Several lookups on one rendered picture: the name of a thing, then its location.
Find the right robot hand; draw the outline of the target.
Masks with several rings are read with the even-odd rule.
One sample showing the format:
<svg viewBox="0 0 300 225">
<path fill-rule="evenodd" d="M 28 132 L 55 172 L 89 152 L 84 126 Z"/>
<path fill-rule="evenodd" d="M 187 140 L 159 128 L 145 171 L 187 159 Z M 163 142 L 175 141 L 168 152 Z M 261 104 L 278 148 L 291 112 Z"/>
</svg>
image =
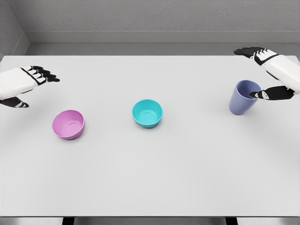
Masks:
<svg viewBox="0 0 300 225">
<path fill-rule="evenodd" d="M 300 65 L 287 56 L 263 47 L 243 47 L 233 52 L 255 61 L 283 85 L 249 93 L 251 98 L 264 100 L 288 100 L 300 94 Z"/>
</svg>

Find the blue-purple cup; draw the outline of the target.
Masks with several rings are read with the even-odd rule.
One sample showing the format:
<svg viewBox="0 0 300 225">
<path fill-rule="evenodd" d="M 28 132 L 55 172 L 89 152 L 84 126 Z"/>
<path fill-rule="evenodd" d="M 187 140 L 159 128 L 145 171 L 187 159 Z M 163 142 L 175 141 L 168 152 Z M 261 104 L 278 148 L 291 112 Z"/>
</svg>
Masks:
<svg viewBox="0 0 300 225">
<path fill-rule="evenodd" d="M 261 87 L 250 80 L 239 81 L 232 93 L 232 97 L 229 104 L 231 113 L 235 115 L 243 115 L 248 111 L 257 101 L 257 98 L 250 97 L 250 93 L 258 92 Z"/>
</svg>

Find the pink bowl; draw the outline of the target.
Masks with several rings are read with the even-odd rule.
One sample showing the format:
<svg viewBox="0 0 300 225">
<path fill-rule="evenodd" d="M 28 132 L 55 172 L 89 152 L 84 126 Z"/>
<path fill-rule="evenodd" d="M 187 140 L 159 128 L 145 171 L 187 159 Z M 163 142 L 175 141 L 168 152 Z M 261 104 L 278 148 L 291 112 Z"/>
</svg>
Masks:
<svg viewBox="0 0 300 225">
<path fill-rule="evenodd" d="M 84 126 L 84 117 L 76 110 L 62 111 L 52 121 L 53 132 L 65 140 L 78 138 L 83 133 Z"/>
</svg>

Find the teal bowl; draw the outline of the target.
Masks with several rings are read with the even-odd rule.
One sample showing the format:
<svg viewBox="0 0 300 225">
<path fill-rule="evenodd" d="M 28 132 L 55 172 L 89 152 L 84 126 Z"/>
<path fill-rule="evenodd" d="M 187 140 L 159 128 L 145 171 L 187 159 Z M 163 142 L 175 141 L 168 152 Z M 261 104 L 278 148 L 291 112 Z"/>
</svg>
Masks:
<svg viewBox="0 0 300 225">
<path fill-rule="evenodd" d="M 153 128 L 161 121 L 163 108 L 155 100 L 143 99 L 133 106 L 132 116 L 139 126 L 143 128 Z"/>
</svg>

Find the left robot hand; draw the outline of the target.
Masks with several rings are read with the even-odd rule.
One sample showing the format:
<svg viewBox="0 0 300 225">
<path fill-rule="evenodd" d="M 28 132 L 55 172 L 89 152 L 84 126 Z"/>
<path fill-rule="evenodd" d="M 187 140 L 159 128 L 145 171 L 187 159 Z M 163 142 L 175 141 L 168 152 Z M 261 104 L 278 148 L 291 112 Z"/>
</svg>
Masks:
<svg viewBox="0 0 300 225">
<path fill-rule="evenodd" d="M 28 108 L 29 105 L 17 96 L 45 83 L 60 79 L 40 66 L 17 67 L 0 72 L 0 104 L 12 108 Z"/>
</svg>

